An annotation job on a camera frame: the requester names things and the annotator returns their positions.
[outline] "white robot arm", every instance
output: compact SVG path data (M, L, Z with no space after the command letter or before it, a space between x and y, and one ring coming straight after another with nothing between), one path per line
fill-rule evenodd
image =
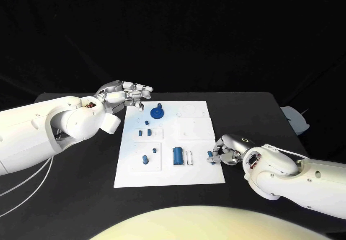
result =
M102 129L113 134L123 107L143 110L152 88L113 81L94 96L63 97L0 112L0 176L27 169L87 140Z
M302 160L292 161L280 152ZM302 208L346 219L344 164L311 160L267 144L255 147L252 141L234 135L221 136L207 162L229 166L242 162L244 180L265 199L285 197Z

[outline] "white cable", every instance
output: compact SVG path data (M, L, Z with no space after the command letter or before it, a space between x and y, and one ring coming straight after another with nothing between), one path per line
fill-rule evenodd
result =
M48 172L50 172L53 160L54 160L54 157L51 157L51 159L50 159L50 166L48 166L48 169L47 169L47 172L45 172L44 178L43 178L43 181L41 181L40 185L37 186L37 189L34 190L34 192L31 193L31 195L28 196L28 198L27 198L20 204L18 204L8 212L5 212L2 215L0 215L0 218L1 218L4 215L7 215L11 211L14 211L14 210L27 202L27 200L31 198L31 196L34 195L34 193L38 191L38 189L40 189L40 187L41 187L41 185L43 185L43 183L44 183L44 181L45 181L45 178L47 178L47 176L48 176Z
M5 191L4 193L0 194L0 197L4 196L7 193L9 193L14 189L17 189L24 183L27 183L27 181L38 174L38 172L41 171L41 169L44 168L44 166L48 164L51 160L51 157L47 159L47 161L44 162L44 165L41 166L41 168L37 170L37 172L15 186L12 187L8 191Z
M291 151L286 151L286 150L283 150L283 149L280 149L280 148L276 148L275 146L270 146L269 144L265 144L267 147L270 147L272 149L276 149L278 151L280 151L280 152L283 152L283 153L286 153L286 154L291 154L291 155L295 155L295 156L298 156L299 158L302 158L302 159L309 159L306 156L302 156L302 155L299 155L299 154L296 154L295 152L291 152Z

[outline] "white board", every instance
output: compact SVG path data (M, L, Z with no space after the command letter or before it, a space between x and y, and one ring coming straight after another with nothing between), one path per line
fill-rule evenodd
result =
M164 117L152 119L149 112L158 103ZM142 112L135 107L128 107L125 112L113 187L223 184L220 163L211 165L205 160L216 142L207 103L146 101L142 104ZM182 149L182 165L172 164L172 148L177 147ZM187 165L185 151L191 153L193 165Z

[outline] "blue cylinder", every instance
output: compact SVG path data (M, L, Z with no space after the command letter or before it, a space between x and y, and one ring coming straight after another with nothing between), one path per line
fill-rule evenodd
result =
M146 165L149 163L148 157L143 155L142 156L142 164Z
M211 153L211 151L208 151L208 152L207 152L207 155L208 155L208 158L213 156L213 153Z
M162 105L159 103L156 104L156 107L152 108L149 115L152 119L161 119L164 117Z
M180 147L172 148L172 164L184 165L182 149Z

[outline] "black table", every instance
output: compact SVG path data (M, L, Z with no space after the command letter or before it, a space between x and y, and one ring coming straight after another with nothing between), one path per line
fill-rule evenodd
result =
M35 102L64 96L41 94ZM269 93L154 93L152 101L205 101L216 139L223 134L244 136L259 145L305 155L273 96ZM71 146L53 160L45 182L31 199L0 218L1 239L89 239L112 225L149 211L191 205L233 207L267 214L318 233L346 231L346 220L301 208L285 198L263 199L243 179L242 165L221 165L224 184L113 188L125 110L113 135L102 130ZM0 177L1 192L40 168ZM2 214L31 194L47 168L0 199Z

